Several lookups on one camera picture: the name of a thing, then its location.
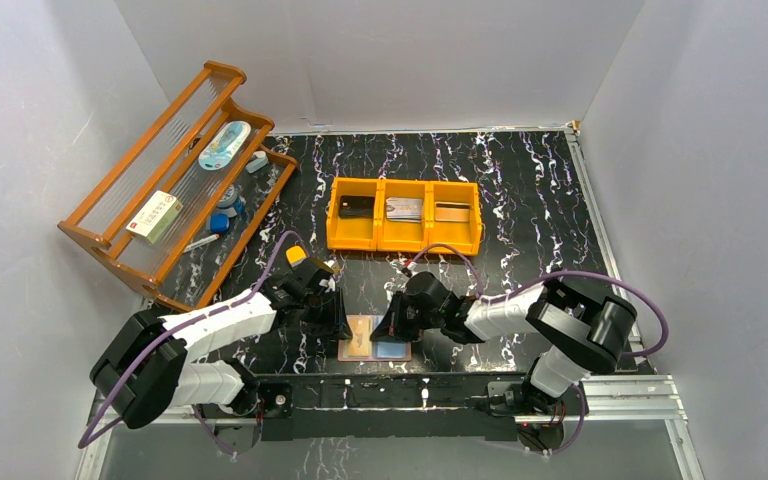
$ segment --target marble tabletop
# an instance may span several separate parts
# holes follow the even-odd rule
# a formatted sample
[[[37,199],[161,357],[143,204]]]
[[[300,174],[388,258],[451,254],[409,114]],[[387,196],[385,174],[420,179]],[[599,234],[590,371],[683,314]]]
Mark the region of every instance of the marble tabletop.
[[[552,268],[606,273],[584,192],[564,133],[493,131],[294,135],[269,138],[267,146],[296,158],[291,177],[261,228],[224,282],[217,299],[249,288],[277,238],[288,229],[306,240],[313,255],[341,266],[347,314],[383,314],[406,278],[401,262],[412,254],[335,252],[326,246],[325,218],[335,177],[396,178],[476,182],[480,190],[484,238],[473,263],[487,294],[516,288]],[[278,177],[265,169],[250,181],[249,208],[256,209]],[[182,260],[168,292],[179,299],[200,295],[230,245],[196,250]],[[463,263],[429,255],[419,266],[447,287],[471,288]],[[537,334],[509,335],[479,345],[458,345],[428,331],[413,344],[408,362],[339,362],[337,343],[312,338],[298,325],[244,340],[219,355],[234,355],[262,374],[375,374],[527,371],[549,344]],[[634,369],[633,362],[624,365]]]

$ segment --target black phone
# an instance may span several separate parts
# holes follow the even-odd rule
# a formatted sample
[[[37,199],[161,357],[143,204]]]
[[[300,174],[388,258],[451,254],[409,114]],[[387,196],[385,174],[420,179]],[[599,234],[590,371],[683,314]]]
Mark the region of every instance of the black phone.
[[[375,197],[343,195],[337,212],[340,218],[372,218],[375,213]]]

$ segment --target wooden shelf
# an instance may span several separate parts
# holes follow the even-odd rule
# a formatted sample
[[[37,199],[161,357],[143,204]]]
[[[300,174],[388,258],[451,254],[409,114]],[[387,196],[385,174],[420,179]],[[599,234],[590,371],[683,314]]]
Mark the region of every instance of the wooden shelf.
[[[275,126],[272,120],[241,108],[231,94],[245,82],[238,68],[207,62],[140,140],[108,173],[68,219],[58,227],[137,293],[179,310],[209,304],[222,280],[242,254],[297,162],[262,146]],[[241,152],[226,167],[208,171],[197,162],[222,125],[242,120],[252,127]],[[243,172],[252,154],[266,153],[270,168],[280,169],[264,201],[251,212],[238,232],[228,258],[207,289],[189,302],[164,295],[164,280],[184,249],[203,230],[222,193],[234,182],[245,183]],[[156,191],[177,197],[184,208],[154,243],[135,238],[125,224]]]

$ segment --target gray floor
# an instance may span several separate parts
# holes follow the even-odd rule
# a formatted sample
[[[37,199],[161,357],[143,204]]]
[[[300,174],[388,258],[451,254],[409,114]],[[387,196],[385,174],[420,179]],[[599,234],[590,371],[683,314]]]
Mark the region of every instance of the gray floor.
[[[239,435],[250,437],[241,429]],[[199,425],[116,429],[101,478],[175,479],[679,479],[663,421],[587,422],[550,459],[478,438],[323,438],[265,442],[235,463]]]

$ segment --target white wall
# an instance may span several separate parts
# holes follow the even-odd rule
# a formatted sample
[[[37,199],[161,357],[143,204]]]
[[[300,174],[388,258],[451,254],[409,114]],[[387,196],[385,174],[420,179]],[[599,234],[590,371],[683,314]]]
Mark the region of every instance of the white wall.
[[[768,2],[646,2],[582,132],[707,478],[768,478]]]
[[[0,478],[75,473],[137,298],[55,225],[166,105],[111,0],[0,0]]]
[[[116,0],[169,98],[213,59],[284,132],[584,116],[642,0]]]

